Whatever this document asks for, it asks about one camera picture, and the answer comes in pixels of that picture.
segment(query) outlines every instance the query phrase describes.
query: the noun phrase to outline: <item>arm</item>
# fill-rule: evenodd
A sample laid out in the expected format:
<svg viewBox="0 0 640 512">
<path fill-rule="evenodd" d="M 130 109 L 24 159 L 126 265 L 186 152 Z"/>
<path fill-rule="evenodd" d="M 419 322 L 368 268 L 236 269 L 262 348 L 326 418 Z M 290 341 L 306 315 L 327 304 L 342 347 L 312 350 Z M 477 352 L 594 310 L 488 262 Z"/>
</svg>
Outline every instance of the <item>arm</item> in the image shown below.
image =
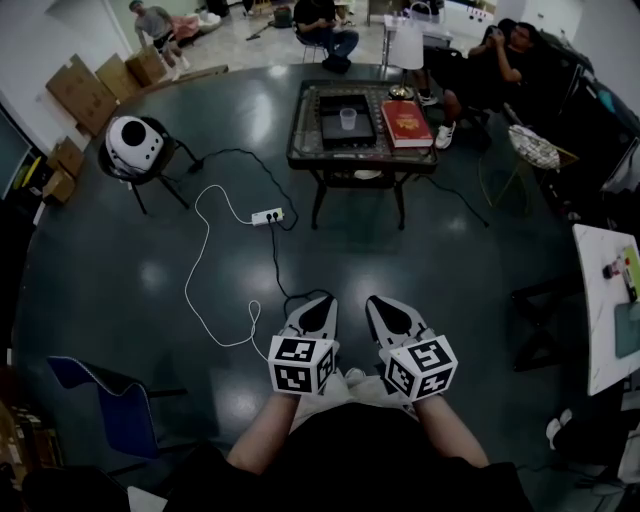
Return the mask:
<svg viewBox="0 0 640 512">
<path fill-rule="evenodd" d="M 498 65 L 500 66 L 500 74 L 505 82 L 520 82 L 522 74 L 517 69 L 512 69 L 507 54 L 504 51 L 504 35 L 493 36 L 496 41 L 496 53 L 498 54 Z"/>
<path fill-rule="evenodd" d="M 227 462 L 238 469 L 261 475 L 284 445 L 300 397 L 274 393 L 251 426 L 233 446 Z"/>
<path fill-rule="evenodd" d="M 440 395 L 413 403 L 434 448 L 443 457 L 461 457 L 477 468 L 489 465 L 478 440 Z"/>
<path fill-rule="evenodd" d="M 144 38 L 144 34 L 142 33 L 142 29 L 136 26 L 136 34 L 138 34 L 138 39 L 140 40 L 140 44 L 143 48 L 147 47 L 147 40 Z"/>
</svg>

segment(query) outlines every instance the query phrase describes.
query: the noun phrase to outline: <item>man in black shirt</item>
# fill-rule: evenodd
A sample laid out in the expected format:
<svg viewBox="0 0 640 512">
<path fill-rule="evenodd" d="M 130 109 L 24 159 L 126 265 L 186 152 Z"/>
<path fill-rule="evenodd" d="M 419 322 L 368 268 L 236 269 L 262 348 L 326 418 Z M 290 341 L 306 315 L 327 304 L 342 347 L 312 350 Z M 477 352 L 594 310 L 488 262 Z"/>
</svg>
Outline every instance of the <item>man in black shirt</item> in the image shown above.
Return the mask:
<svg viewBox="0 0 640 512">
<path fill-rule="evenodd" d="M 451 144 L 456 119 L 463 106 L 490 108 L 500 105 L 510 87 L 522 82 L 533 72 L 531 49 L 538 32 L 528 23 L 518 23 L 508 41 L 500 29 L 494 29 L 485 44 L 472 48 L 469 58 L 451 58 L 447 50 L 425 51 L 425 68 L 444 91 L 445 121 L 438 130 L 436 147 L 446 149 Z M 415 74 L 423 106 L 434 105 L 428 74 Z"/>
<path fill-rule="evenodd" d="M 355 372 L 364 376 L 353 369 L 347 384 Z M 290 433 L 299 402 L 299 396 L 274 393 L 226 461 L 209 447 L 201 469 L 172 491 L 165 512 L 211 508 L 213 499 L 235 508 L 327 510 L 354 503 L 381 510 L 532 511 L 513 464 L 490 465 L 440 395 L 414 402 L 418 421 L 401 408 L 351 400 Z"/>
<path fill-rule="evenodd" d="M 333 0 L 299 0 L 293 11 L 293 20 L 303 40 L 321 44 L 330 55 L 346 58 L 358 44 L 358 33 L 334 31 L 335 17 Z"/>
</svg>

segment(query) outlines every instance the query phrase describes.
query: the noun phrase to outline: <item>gray floor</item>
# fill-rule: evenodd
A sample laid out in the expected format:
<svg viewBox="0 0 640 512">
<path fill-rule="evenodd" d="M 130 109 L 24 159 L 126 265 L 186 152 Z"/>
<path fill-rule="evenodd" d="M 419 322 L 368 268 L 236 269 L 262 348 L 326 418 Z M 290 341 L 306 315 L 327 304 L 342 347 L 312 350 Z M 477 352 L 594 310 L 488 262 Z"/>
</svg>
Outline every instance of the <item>gray floor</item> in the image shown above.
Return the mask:
<svg viewBox="0 0 640 512">
<path fill-rule="evenodd" d="M 378 72 L 354 65 L 346 78 L 377 78 Z M 456 351 L 460 367 L 447 399 L 491 460 L 534 468 L 553 460 L 546 423 L 563 406 L 586 401 L 586 362 L 513 373 L 514 354 L 532 328 L 509 296 L 578 268 L 567 224 L 538 194 L 528 218 L 489 208 L 478 186 L 475 134 L 462 127 L 440 154 L 434 179 L 462 193 L 489 228 L 456 196 L 420 180 L 405 187 L 404 232 L 397 230 L 390 191 L 338 190 L 327 194 L 320 229 L 312 231 L 315 183 L 306 172 L 289 169 L 285 148 L 300 81 L 320 77 L 329 75 L 317 64 L 238 71 L 166 88 L 128 112 L 156 117 L 199 155 L 241 147 L 273 170 L 300 213 L 293 232 L 278 233 L 282 282 L 290 292 L 321 286 L 339 299 L 343 369 L 373 373 L 378 362 L 364 315 L 368 296 L 410 303 Z M 434 126 L 437 117 L 434 112 Z M 500 116 L 492 117 L 490 129 L 495 140 L 487 165 L 511 168 Z M 267 367 L 251 345 L 218 347 L 185 302 L 184 283 L 205 234 L 195 211 L 184 210 L 154 182 L 141 187 L 150 212 L 143 216 L 127 187 L 96 167 L 96 147 L 94 141 L 87 150 L 74 196 L 63 208 L 47 208 L 34 235 L 15 326 L 19 369 L 55 420 L 69 464 L 112 470 L 137 461 L 105 443 L 94 388 L 60 389 L 44 359 L 51 354 L 134 376 L 150 388 L 186 387 L 187 397 L 154 403 L 163 443 L 207 437 L 228 448 L 270 393 Z M 168 174 L 179 177 L 187 165 L 180 155 Z M 286 206 L 247 156 L 207 160 L 204 171 L 186 176 L 180 189 L 194 201 L 212 183 L 226 187 L 244 218 Z M 266 350 L 283 323 L 269 231 L 240 226 L 218 191 L 204 197 L 200 210 L 212 232 L 192 300 L 223 342 L 248 335 L 247 303 L 259 300 L 257 343 Z M 564 303 L 559 318 L 553 328 L 563 339 L 586 331 L 580 298 Z M 163 458 L 121 481 L 152 489 L 176 459 Z M 592 510 L 597 503 L 588 491 L 569 493 L 573 476 L 521 476 L 536 510 Z M 563 500 L 571 506 L 562 507 Z"/>
</svg>

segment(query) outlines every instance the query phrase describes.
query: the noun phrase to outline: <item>chair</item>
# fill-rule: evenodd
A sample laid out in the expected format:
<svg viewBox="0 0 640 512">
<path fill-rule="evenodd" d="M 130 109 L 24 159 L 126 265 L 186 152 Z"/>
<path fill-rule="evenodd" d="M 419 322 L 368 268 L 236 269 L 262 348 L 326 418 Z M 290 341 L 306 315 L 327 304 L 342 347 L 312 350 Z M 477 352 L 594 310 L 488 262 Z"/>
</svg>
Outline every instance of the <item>chair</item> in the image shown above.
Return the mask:
<svg viewBox="0 0 640 512">
<path fill-rule="evenodd" d="M 310 48 L 313 48 L 313 57 L 311 58 L 311 62 L 315 62 L 316 60 L 316 51 L 318 50 L 318 48 L 320 48 L 322 50 L 322 55 L 323 57 L 326 59 L 328 57 L 327 55 L 327 50 L 325 50 L 324 46 L 322 46 L 319 43 L 312 43 L 311 41 L 307 41 L 306 39 L 304 39 L 301 35 L 300 32 L 298 31 L 298 25 L 296 25 L 294 23 L 293 25 L 293 32 L 296 35 L 296 39 L 298 41 L 300 41 L 302 43 L 302 45 L 304 46 L 304 53 L 302 54 L 302 63 L 304 64 L 304 61 L 307 57 L 307 50 Z"/>
<path fill-rule="evenodd" d="M 193 164 L 189 168 L 189 172 L 196 172 L 202 169 L 203 160 L 196 159 L 196 157 L 193 156 L 191 150 L 183 142 L 180 142 L 179 140 L 171 137 L 164 126 L 162 126 L 162 124 L 160 124 L 155 119 L 152 119 L 150 117 L 141 117 L 140 119 L 151 126 L 151 128 L 156 130 L 160 135 L 162 135 L 162 138 L 164 139 L 162 150 L 158 154 L 158 158 L 153 163 L 151 169 L 149 169 L 144 174 L 135 176 L 123 176 L 121 174 L 116 174 L 113 169 L 113 162 L 111 161 L 111 157 L 109 156 L 109 152 L 107 151 L 107 146 L 104 142 L 100 145 L 100 149 L 98 151 L 98 165 L 100 166 L 100 169 L 102 169 L 102 171 L 107 176 L 111 176 L 112 178 L 116 178 L 131 184 L 131 188 L 134 195 L 136 196 L 138 204 L 140 205 L 140 209 L 145 215 L 147 215 L 147 209 L 144 207 L 144 204 L 142 204 L 142 199 L 140 198 L 137 186 L 144 185 L 154 178 L 158 178 L 160 183 L 165 186 L 169 193 L 178 201 L 180 201 L 180 204 L 182 204 L 182 206 L 184 206 L 188 210 L 189 203 L 187 203 L 182 197 L 180 197 L 175 189 L 169 184 L 168 178 L 162 174 L 162 171 L 167 167 L 176 150 L 179 148 L 184 148 L 189 157 L 191 157 L 191 160 L 193 160 Z"/>
<path fill-rule="evenodd" d="M 50 356 L 47 357 L 47 362 L 65 389 L 86 383 L 98 385 L 107 442 L 114 450 L 144 459 L 157 459 L 168 451 L 193 445 L 159 448 L 149 408 L 150 398 L 185 395 L 186 389 L 149 392 L 136 379 L 72 357 Z"/>
</svg>

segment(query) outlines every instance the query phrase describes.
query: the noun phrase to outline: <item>white table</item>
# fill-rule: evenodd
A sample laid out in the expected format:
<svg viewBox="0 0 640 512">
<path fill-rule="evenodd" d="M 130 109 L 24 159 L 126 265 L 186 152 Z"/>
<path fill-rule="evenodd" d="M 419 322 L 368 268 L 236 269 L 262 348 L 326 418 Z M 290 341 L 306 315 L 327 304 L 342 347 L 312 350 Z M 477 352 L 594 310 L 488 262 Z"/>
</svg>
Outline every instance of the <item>white table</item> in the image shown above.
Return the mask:
<svg viewBox="0 0 640 512">
<path fill-rule="evenodd" d="M 384 15 L 384 39 L 382 43 L 382 65 L 389 64 L 389 48 L 391 47 L 391 34 L 398 31 L 398 27 L 402 24 L 403 18 L 393 16 L 392 14 Z M 422 31 L 423 46 L 432 48 L 448 48 L 453 40 L 453 35 L 444 25 L 429 23 L 428 21 L 412 20 Z"/>
<path fill-rule="evenodd" d="M 640 351 L 616 357 L 614 308 L 629 302 L 622 276 L 605 279 L 602 275 L 602 269 L 625 247 L 632 246 L 638 253 L 638 246 L 632 235 L 580 224 L 573 226 L 573 236 L 589 313 L 589 395 L 595 395 L 640 368 Z"/>
</svg>

